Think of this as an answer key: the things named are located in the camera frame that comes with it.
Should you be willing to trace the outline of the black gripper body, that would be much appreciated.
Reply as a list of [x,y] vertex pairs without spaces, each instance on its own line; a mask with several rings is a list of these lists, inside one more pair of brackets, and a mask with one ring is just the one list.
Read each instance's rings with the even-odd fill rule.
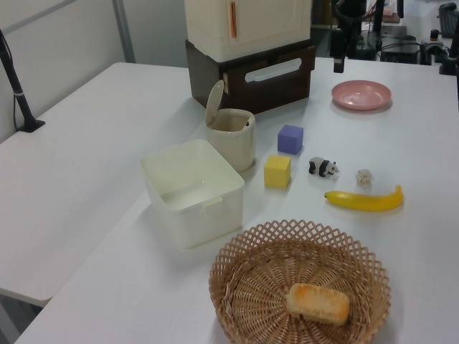
[[343,64],[346,51],[346,35],[342,29],[331,31],[331,56],[337,64]]

